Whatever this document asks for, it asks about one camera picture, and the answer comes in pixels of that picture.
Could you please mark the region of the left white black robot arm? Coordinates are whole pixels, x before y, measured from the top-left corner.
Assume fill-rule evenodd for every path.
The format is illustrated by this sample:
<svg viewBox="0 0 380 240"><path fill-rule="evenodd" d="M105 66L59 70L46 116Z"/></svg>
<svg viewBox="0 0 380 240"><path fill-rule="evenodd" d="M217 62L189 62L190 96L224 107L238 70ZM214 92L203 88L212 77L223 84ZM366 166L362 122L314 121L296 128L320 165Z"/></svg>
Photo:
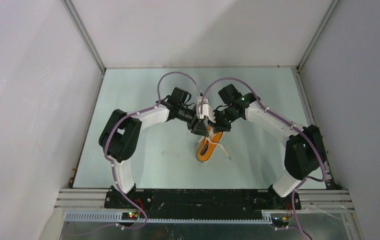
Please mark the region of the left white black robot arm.
<svg viewBox="0 0 380 240"><path fill-rule="evenodd" d="M206 124L197 115L196 108L187 101L191 94L175 87L172 94L156 102L155 106L127 113L116 109L109 117L98 140L104 155L110 161L114 178L113 187L119 192L116 201L123 208L130 208L136 202L135 181L132 178L131 160L140 132L155 124L180 120L187 124L195 135L206 137Z"/></svg>

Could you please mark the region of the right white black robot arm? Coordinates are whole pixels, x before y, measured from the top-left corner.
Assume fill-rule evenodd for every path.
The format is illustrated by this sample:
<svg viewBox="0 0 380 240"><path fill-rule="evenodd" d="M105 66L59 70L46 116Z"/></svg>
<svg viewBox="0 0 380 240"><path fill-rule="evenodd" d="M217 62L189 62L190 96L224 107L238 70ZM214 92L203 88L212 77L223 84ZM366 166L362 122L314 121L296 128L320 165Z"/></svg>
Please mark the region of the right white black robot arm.
<svg viewBox="0 0 380 240"><path fill-rule="evenodd" d="M218 92L225 104L222 110L213 111L213 131L229 132L231 124L243 119L259 124L285 147L284 172L269 188L268 201L275 209L283 208L288 195L309 178L311 172L324 168L325 149L319 128L305 127L272 112L252 92L242 95L233 84Z"/></svg>

